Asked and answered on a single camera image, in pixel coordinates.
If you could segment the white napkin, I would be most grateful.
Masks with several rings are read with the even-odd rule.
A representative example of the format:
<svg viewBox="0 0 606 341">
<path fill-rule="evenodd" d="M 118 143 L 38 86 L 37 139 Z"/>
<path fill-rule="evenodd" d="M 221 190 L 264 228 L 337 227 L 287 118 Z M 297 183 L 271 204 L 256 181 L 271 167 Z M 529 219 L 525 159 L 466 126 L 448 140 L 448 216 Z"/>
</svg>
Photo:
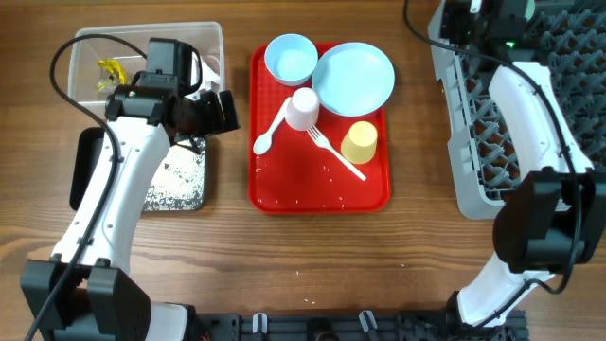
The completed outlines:
<svg viewBox="0 0 606 341">
<path fill-rule="evenodd" d="M 199 58 L 195 54 L 192 54 L 190 84 L 195 85 L 198 80 L 201 80 L 201 84 L 195 92 L 187 95 L 187 98 L 191 100 L 198 100 L 202 93 L 211 91 L 213 87 L 219 86 L 221 80 L 219 74 L 206 61 L 201 61 L 202 69 L 199 69 L 198 61 Z"/>
</svg>

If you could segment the yellow snack wrapper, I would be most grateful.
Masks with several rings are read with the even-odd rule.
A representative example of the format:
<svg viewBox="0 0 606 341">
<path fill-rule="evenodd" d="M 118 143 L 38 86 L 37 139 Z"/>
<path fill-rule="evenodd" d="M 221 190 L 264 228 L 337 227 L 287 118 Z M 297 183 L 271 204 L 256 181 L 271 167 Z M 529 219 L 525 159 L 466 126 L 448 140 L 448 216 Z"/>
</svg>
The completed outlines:
<svg viewBox="0 0 606 341">
<path fill-rule="evenodd" d="M 127 84 L 129 77 L 123 66 L 116 60 L 98 61 L 100 77 L 95 90 L 97 93 L 113 91 L 117 86 Z"/>
</svg>

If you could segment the light blue plate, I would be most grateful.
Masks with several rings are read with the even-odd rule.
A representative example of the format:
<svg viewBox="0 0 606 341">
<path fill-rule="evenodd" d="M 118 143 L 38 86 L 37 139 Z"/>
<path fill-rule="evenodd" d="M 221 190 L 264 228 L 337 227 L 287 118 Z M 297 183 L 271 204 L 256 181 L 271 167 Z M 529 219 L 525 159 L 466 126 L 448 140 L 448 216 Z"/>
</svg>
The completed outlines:
<svg viewBox="0 0 606 341">
<path fill-rule="evenodd" d="M 362 117 L 382 107 L 395 86 L 395 70 L 376 46 L 351 42 L 325 52 L 312 73 L 321 104 L 341 117 Z"/>
</svg>

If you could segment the mint green bowl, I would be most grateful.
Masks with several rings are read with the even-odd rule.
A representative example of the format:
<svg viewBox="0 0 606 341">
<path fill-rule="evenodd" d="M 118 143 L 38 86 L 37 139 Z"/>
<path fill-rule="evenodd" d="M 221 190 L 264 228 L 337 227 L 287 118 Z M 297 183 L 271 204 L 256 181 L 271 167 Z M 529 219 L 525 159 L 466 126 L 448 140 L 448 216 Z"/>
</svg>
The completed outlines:
<svg viewBox="0 0 606 341">
<path fill-rule="evenodd" d="M 525 18 L 529 21 L 535 12 L 535 0 L 527 0 L 526 9 L 525 9 Z"/>
</svg>

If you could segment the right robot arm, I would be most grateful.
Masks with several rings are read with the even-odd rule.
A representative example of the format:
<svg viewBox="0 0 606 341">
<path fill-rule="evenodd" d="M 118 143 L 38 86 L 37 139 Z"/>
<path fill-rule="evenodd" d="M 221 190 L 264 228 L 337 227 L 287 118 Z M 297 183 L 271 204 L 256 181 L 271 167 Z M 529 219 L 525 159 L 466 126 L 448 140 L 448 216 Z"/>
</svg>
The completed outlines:
<svg viewBox="0 0 606 341">
<path fill-rule="evenodd" d="M 555 276 L 569 279 L 591 259 L 605 227 L 605 177 L 565 122 L 552 69 L 523 40 L 534 9 L 530 1 L 444 1 L 428 27 L 450 117 L 458 207 L 468 218 L 493 221 L 491 258 L 448 303 L 445 330 L 460 338 L 499 328 L 533 288 Z M 463 60 L 472 62 L 489 108 L 506 122 L 519 164 L 520 184 L 497 204 L 480 190 Z"/>
</svg>

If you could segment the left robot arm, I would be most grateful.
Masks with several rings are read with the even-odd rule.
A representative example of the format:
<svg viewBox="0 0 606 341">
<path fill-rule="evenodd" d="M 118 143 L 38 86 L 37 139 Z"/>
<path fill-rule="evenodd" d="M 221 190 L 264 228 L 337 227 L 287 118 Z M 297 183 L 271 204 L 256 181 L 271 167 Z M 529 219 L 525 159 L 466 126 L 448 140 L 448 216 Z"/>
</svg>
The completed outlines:
<svg viewBox="0 0 606 341">
<path fill-rule="evenodd" d="M 48 260 L 30 260 L 20 285 L 45 340 L 206 340 L 191 305 L 154 303 L 130 278 L 134 231 L 152 179 L 180 138 L 240 126 L 228 91 L 191 95 L 202 59 L 190 44 L 153 38 L 146 67 L 119 85 L 97 117 L 103 144 L 76 216 Z"/>
</svg>

